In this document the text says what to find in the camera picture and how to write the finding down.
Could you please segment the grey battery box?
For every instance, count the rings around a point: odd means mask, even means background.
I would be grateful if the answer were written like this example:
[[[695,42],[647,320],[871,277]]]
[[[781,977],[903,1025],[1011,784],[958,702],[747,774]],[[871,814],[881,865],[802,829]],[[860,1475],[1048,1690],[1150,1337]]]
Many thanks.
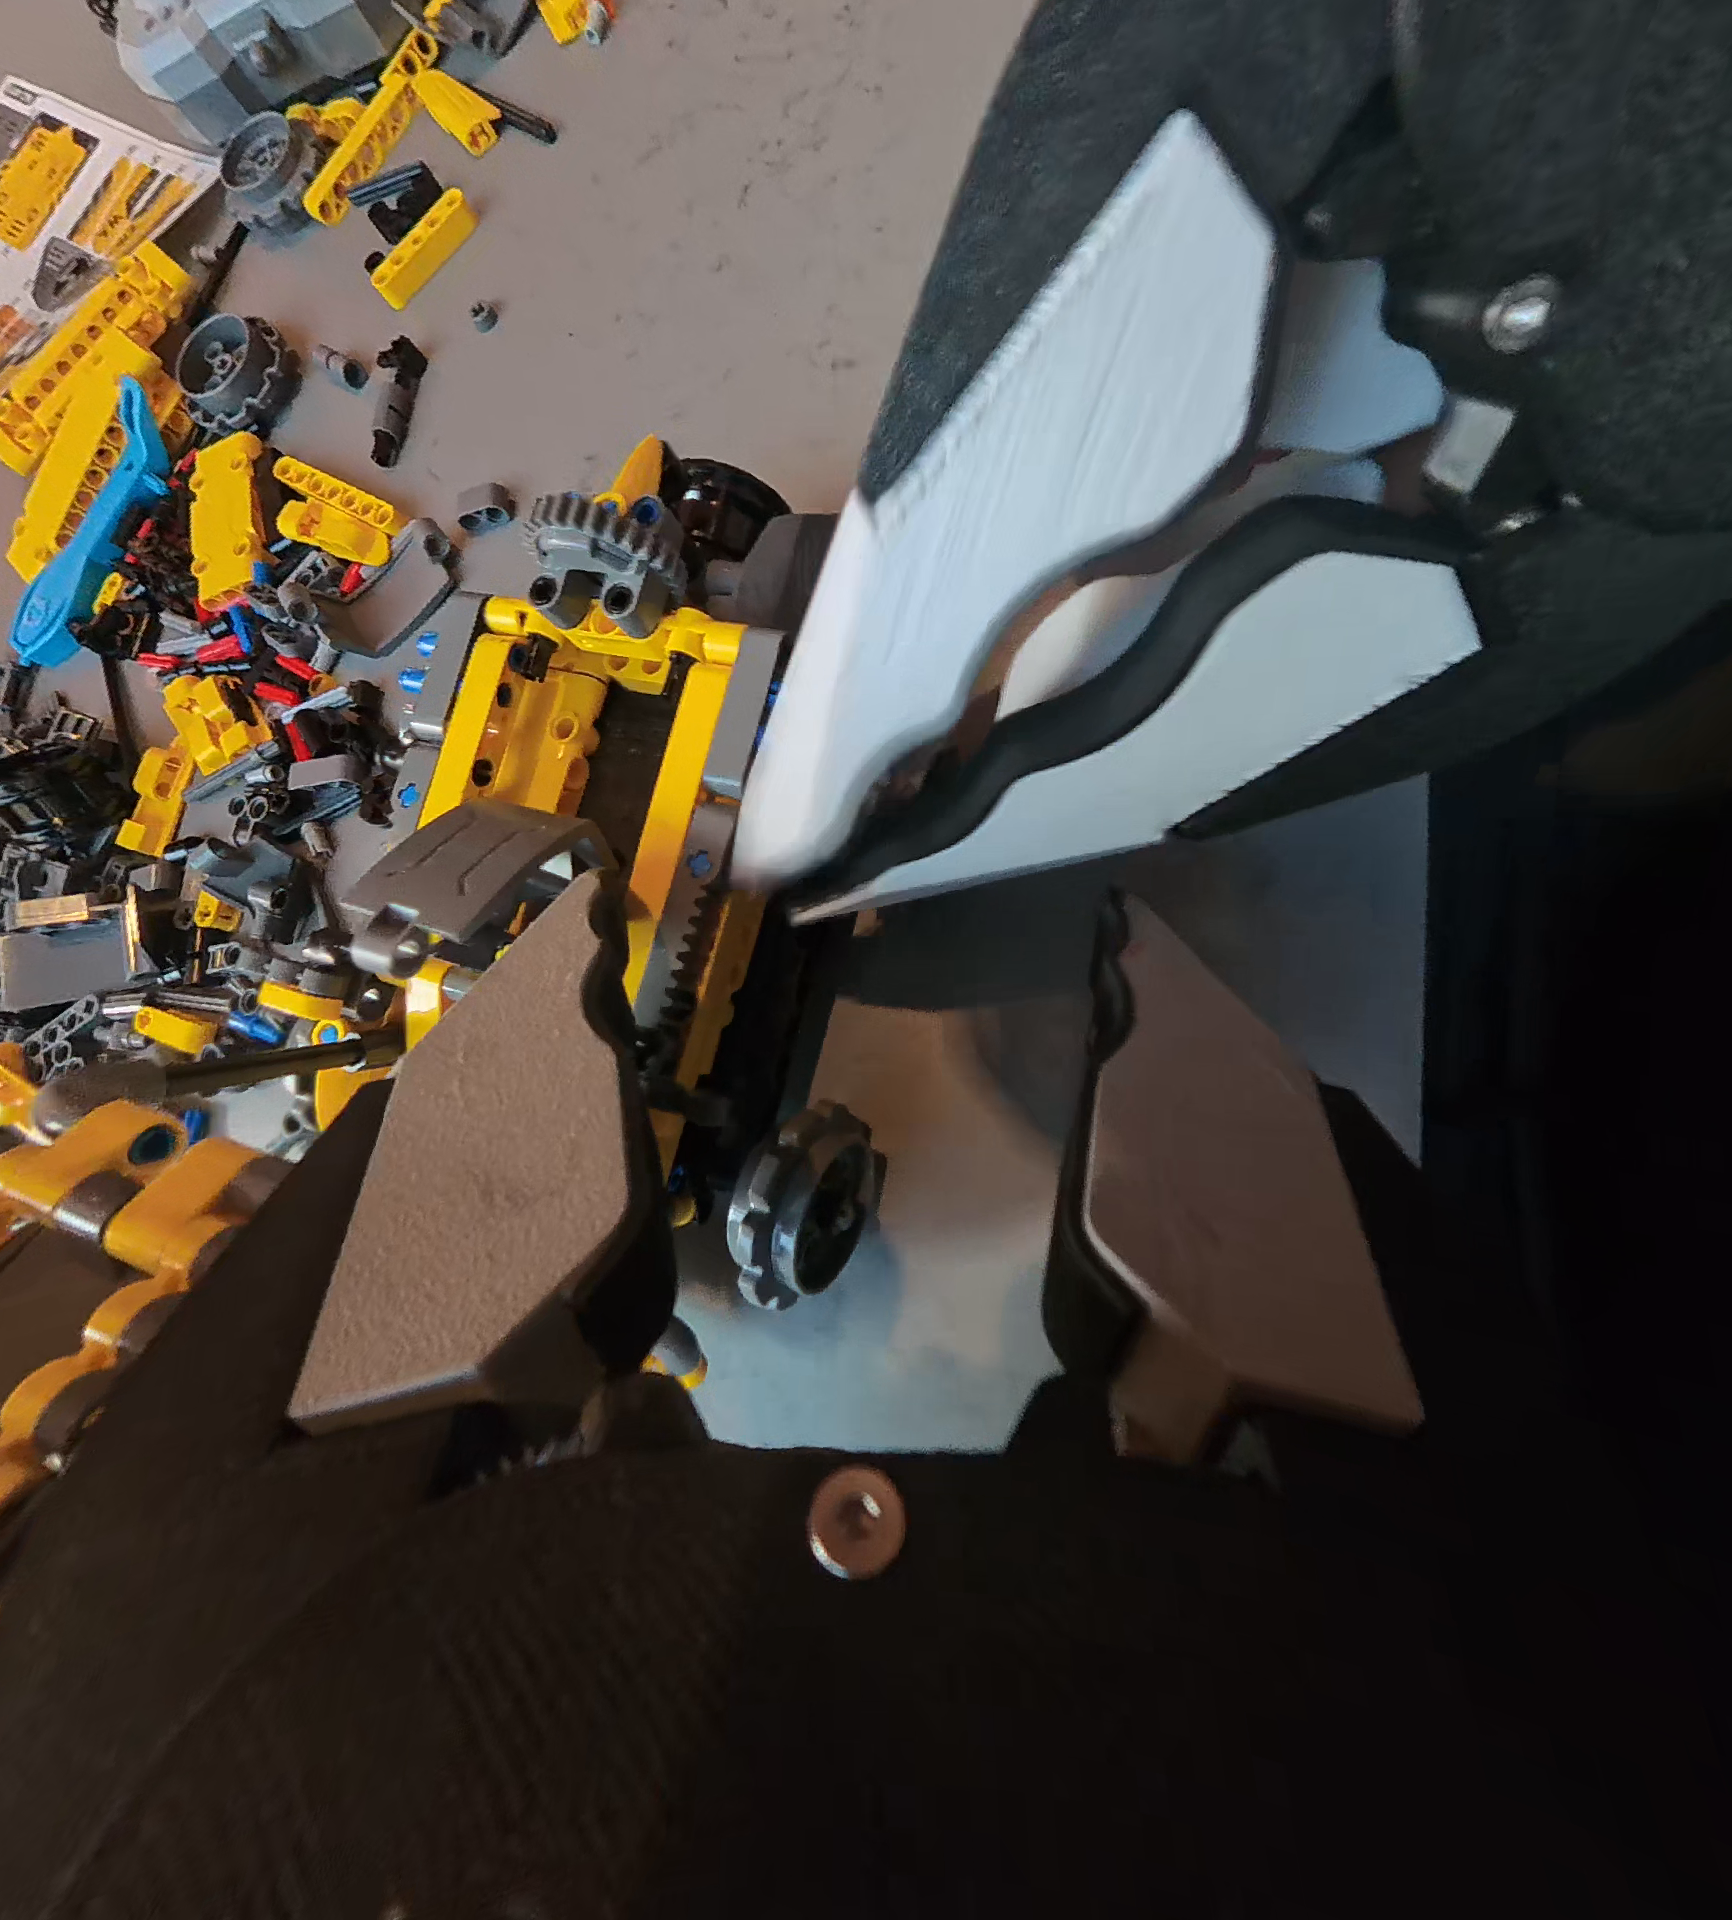
[[[113,0],[122,72],[200,148],[317,101],[399,51],[397,0]]]

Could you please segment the short yellow beam brick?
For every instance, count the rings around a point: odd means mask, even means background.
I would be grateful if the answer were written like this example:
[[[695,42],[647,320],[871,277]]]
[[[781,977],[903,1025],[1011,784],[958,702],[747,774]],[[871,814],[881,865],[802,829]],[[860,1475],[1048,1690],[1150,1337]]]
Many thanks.
[[[481,231],[473,198],[461,185],[442,185],[437,203],[420,210],[399,242],[370,257],[376,294],[397,317],[407,317],[442,277],[442,269],[473,242],[473,231]]]

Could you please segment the grey toothed rack piece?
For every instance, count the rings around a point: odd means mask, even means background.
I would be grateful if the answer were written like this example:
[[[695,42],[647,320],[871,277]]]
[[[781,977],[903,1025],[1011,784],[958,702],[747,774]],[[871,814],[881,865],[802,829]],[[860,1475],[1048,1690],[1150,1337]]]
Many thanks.
[[[705,1086],[751,977],[764,894],[678,879],[635,977],[641,1075]]]

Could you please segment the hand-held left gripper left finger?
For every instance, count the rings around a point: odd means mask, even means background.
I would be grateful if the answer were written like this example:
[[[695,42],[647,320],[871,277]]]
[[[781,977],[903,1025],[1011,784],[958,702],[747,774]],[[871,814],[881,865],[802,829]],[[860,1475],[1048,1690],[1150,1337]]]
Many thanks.
[[[291,1426],[501,1413],[559,1442],[678,1311],[626,999],[626,887],[581,874],[399,1062]]]

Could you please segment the dark grey gear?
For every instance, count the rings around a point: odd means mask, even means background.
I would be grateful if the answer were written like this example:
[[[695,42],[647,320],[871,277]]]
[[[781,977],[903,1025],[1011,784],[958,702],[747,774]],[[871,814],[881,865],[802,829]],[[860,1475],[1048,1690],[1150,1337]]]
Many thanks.
[[[554,605],[590,594],[590,605],[685,605],[685,525],[669,495],[590,495],[559,491],[529,508],[529,546],[554,583]]]

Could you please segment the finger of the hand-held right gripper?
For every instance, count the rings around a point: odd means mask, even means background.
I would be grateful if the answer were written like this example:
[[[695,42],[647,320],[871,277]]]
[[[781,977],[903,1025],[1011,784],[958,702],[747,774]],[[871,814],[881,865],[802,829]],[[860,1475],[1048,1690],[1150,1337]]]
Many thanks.
[[[1463,540],[1343,495],[1220,530],[1120,662],[803,879],[793,921],[1131,855],[1475,657]]]
[[[1167,530],[1233,467],[1278,277],[1278,231],[1213,126],[1166,114],[903,477],[853,483],[751,760],[738,887],[834,862],[1016,613]]]

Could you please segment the yellow toy brick vehicle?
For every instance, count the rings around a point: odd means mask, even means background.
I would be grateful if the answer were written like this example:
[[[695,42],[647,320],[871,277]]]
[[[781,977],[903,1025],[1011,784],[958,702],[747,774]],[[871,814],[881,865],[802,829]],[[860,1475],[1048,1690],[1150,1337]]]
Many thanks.
[[[626,999],[670,887],[735,887],[735,829],[834,512],[738,467],[647,434],[601,495],[669,495],[685,525],[685,605],[554,605],[453,594],[437,645],[407,645],[399,732],[428,766],[411,823],[334,823],[327,903],[349,962],[397,992],[397,1064],[327,1124],[288,1139],[288,1086],[178,1107],[166,1062],[97,1086],[0,1095],[0,1606],[20,1538],[88,1453],[113,1383],[205,1269],[250,1255],[257,1217],[301,1156],[301,1217],[344,1244],[334,1143],[376,1148],[399,1062],[581,879],[626,887]],[[751,1311],[830,1288],[886,1183],[871,1124],[811,1100],[849,927],[764,903],[751,977],[705,1086],[641,1075],[669,1217],[721,1222]]]

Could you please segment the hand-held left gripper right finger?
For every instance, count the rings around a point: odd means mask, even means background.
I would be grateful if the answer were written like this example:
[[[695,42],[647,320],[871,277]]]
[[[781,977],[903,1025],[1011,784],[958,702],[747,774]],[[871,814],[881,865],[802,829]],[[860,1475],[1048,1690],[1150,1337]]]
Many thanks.
[[[1120,1460],[1220,1460],[1262,1413],[1422,1426],[1323,1075],[1129,888],[1094,915],[1044,1327]]]

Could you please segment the pile of loose brick pieces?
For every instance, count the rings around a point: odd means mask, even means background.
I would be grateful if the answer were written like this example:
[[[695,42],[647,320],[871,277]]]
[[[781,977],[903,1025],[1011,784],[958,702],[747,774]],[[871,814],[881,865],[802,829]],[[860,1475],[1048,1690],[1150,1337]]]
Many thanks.
[[[236,222],[212,180],[138,242],[0,395],[0,467],[27,477],[8,540],[20,587],[75,540],[56,434],[88,390],[138,373],[171,449],[171,491],[138,512],[70,669],[0,657],[0,1095],[135,1075],[166,1062],[178,1107],[288,1086],[288,1139],[312,1139],[397,1064],[397,992],[370,982],[327,903],[334,823],[411,823],[428,751],[344,680],[370,657],[437,645],[465,613],[453,530],[376,495],[376,472],[301,467],[275,434],[212,434],[178,390],[185,339],[227,306],[243,242],[301,242],[363,210],[399,242],[437,194],[349,203],[428,114],[411,72],[493,90],[532,4],[399,4],[399,51],[288,114],[312,136],[301,218]],[[428,356],[291,345],[344,395],[370,395],[370,459],[397,467]]]

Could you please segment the small grey wheel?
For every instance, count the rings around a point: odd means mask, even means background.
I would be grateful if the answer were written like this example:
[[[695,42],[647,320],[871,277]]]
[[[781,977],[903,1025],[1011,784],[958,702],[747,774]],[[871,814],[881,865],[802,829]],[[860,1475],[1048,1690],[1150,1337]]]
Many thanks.
[[[301,174],[312,165],[312,136],[288,108],[250,114],[227,153],[221,153],[221,180],[227,203],[236,222],[291,222],[301,218]]]

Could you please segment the blue brick separator tool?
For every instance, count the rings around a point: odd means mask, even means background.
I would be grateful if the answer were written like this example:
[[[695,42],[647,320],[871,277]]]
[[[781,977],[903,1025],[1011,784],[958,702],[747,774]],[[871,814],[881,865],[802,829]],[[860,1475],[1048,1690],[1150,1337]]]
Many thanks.
[[[70,455],[70,503],[88,495],[88,508],[75,540],[38,570],[15,613],[8,645],[20,669],[70,669],[77,657],[77,627],[89,621],[106,583],[178,472],[138,373],[113,373],[107,395],[88,390],[70,405],[56,455]]]

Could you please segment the yellow printed sticker sheet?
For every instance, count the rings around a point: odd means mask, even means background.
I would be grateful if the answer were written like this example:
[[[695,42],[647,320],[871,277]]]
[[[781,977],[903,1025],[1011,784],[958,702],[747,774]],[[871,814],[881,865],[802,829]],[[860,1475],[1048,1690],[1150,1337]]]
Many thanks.
[[[212,153],[0,78],[0,395],[70,317],[221,180]]]

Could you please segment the dark grey toothed wheel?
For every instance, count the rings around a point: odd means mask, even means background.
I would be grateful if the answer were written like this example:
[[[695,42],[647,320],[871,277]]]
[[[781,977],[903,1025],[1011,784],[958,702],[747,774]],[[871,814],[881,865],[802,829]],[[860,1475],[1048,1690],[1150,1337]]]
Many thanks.
[[[265,434],[301,390],[301,362],[262,317],[212,317],[178,353],[178,390],[200,430]]]

